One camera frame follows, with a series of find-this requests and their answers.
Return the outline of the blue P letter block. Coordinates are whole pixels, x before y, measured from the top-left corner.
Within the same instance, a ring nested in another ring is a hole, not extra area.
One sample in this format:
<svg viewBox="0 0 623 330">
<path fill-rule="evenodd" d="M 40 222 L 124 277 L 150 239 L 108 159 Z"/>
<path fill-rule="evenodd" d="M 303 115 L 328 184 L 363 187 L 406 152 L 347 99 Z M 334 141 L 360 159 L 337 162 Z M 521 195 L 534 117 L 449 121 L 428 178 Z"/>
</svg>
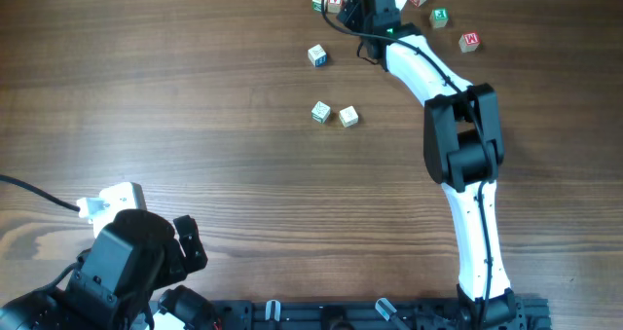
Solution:
<svg viewBox="0 0 623 330">
<path fill-rule="evenodd" d="M 308 58 L 314 67 L 320 67 L 327 62 L 327 53 L 317 44 L 308 49 Z"/>
</svg>

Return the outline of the blue-sided snail block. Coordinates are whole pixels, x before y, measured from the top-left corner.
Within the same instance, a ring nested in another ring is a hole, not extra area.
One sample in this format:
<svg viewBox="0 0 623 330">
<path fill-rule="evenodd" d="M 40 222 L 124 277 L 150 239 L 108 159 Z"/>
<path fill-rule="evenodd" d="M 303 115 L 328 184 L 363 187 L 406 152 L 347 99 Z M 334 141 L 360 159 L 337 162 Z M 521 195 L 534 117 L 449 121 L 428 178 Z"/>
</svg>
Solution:
<svg viewBox="0 0 623 330">
<path fill-rule="evenodd" d="M 345 128 L 349 128 L 358 123 L 359 117 L 354 107 L 349 106 L 339 112 L 339 119 Z"/>
</svg>

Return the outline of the green-sided bird block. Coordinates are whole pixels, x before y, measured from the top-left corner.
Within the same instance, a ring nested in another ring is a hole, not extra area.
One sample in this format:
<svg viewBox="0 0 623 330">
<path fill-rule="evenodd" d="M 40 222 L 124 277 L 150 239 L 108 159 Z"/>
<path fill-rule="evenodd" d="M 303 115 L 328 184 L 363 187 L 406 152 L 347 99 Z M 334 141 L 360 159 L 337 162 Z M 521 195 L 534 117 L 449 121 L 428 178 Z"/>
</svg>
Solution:
<svg viewBox="0 0 623 330">
<path fill-rule="evenodd" d="M 318 101 L 311 110 L 312 118 L 321 124 L 324 124 L 330 115 L 331 108 L 322 101 Z"/>
</svg>

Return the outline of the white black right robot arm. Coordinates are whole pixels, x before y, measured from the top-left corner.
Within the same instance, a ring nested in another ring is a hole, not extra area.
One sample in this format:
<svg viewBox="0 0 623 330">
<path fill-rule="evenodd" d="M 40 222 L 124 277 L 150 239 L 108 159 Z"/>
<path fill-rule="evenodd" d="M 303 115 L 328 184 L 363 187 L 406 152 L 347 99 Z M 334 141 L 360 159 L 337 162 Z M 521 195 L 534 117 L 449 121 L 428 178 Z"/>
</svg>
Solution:
<svg viewBox="0 0 623 330">
<path fill-rule="evenodd" d="M 443 189 L 457 237 L 456 329 L 524 329 L 501 259 L 495 191 L 505 156 L 498 102 L 437 57 L 420 30 L 401 21 L 395 0 L 347 0 L 333 28 L 360 40 L 369 60 L 403 84 L 424 110 L 423 157 Z"/>
</svg>

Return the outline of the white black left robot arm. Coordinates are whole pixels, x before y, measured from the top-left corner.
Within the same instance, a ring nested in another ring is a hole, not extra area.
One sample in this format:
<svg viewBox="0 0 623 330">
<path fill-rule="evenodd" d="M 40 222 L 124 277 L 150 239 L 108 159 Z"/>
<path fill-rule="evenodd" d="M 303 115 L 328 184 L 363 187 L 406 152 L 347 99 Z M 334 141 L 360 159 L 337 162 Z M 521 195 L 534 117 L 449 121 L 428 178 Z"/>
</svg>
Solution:
<svg viewBox="0 0 623 330">
<path fill-rule="evenodd" d="M 154 329 L 153 293 L 204 269 L 207 261 L 192 217 L 168 222 L 126 209 L 55 280 L 3 306 L 1 327 L 129 329 L 141 317 Z"/>
</svg>

